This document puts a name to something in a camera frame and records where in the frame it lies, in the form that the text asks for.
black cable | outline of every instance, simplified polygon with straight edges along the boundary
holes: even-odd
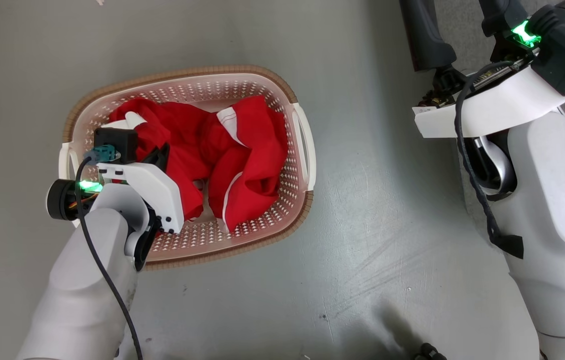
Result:
[[[83,162],[81,162],[80,166],[76,171],[76,188],[75,188],[76,199],[82,199],[82,190],[81,190],[81,186],[79,185],[79,182],[81,181],[82,171],[90,160],[92,160],[90,156],[84,158]],[[114,281],[112,281],[112,278],[109,277],[109,274],[107,273],[107,270],[103,266],[102,261],[100,261],[100,257],[98,257],[98,253],[96,252],[94,243],[93,241],[91,241],[91,236],[89,235],[87,223],[85,223],[84,208],[81,205],[79,205],[77,207],[77,210],[78,210],[78,219],[80,219],[80,226],[83,230],[84,239],[86,240],[86,244],[89,247],[91,256],[93,256],[93,260],[95,261],[95,264],[98,266],[98,269],[100,269],[100,273],[102,274],[102,277],[107,282],[107,285],[109,285],[109,289],[111,289],[111,292],[113,292],[113,296],[116,298],[116,301],[118,301],[120,310],[122,311],[122,314],[124,315],[124,318],[127,321],[127,325],[129,326],[129,331],[131,332],[131,339],[133,340],[134,348],[136,348],[136,355],[138,356],[138,360],[143,360],[143,351],[141,351],[141,342],[138,341],[138,334],[136,333],[136,328],[134,327],[134,322],[132,321],[132,317],[129,315],[129,310],[127,310],[127,306],[125,306],[125,302],[123,301],[123,298],[121,297],[120,293],[118,293],[118,290],[116,289],[116,285],[114,285]]]
[[[456,99],[456,117],[453,124],[456,128],[456,143],[458,144],[458,151],[462,154],[462,164],[467,173],[469,173],[469,182],[476,192],[478,202],[482,205],[484,215],[486,216],[486,232],[489,235],[489,240],[492,244],[500,248],[500,250],[505,251],[505,253],[522,259],[525,252],[523,247],[523,238],[518,235],[502,235],[500,233],[500,228],[498,227],[496,218],[489,207],[487,196],[479,185],[476,171],[474,171],[472,163],[470,162],[470,155],[467,153],[467,146],[465,144],[465,139],[463,138],[463,103],[465,102],[467,95],[469,95],[470,89],[472,89],[476,80],[490,70],[506,68],[513,64],[514,63],[511,61],[491,63],[470,76]]]

label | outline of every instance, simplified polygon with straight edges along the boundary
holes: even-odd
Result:
[[[435,106],[416,106],[416,107],[411,108],[411,110],[413,110],[413,114],[415,116],[417,116],[418,114],[430,112],[430,111],[436,110],[436,109],[438,109],[438,107],[435,107]]]

plastic basket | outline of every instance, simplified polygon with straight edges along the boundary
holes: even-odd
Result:
[[[175,101],[216,112],[249,96],[265,96],[267,105],[284,114],[289,152],[280,174],[280,198],[260,218],[241,223],[230,234],[216,219],[201,216],[186,221],[179,234],[161,234],[147,257],[146,269],[199,264],[245,253],[288,237],[305,221],[313,201],[316,152],[312,130],[296,95],[280,76],[259,66],[233,65],[190,68],[120,82],[88,94],[71,110],[65,123],[58,162],[61,179],[73,177],[83,153],[90,150],[94,130],[125,101],[145,98]],[[95,167],[82,180],[97,182]]]

red clothing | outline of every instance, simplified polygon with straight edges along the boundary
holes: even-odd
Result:
[[[138,160],[169,144],[166,174],[180,189],[185,220],[203,211],[195,180],[207,180],[209,207],[225,231],[257,219],[278,200],[287,132],[284,116],[269,109],[264,96],[244,98],[217,113],[134,99],[112,112],[109,121],[122,120],[127,112],[147,121],[134,128]]]

gray floor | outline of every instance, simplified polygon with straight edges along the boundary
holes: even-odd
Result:
[[[465,212],[452,144],[413,124],[431,74],[412,72],[397,1],[19,0],[0,1],[1,360],[72,232],[43,208],[67,112],[100,86],[220,64],[265,66],[296,91],[314,205],[277,244],[140,274],[147,359],[400,359],[422,341],[450,360],[537,359],[504,258]],[[129,337],[121,351],[134,358]]]

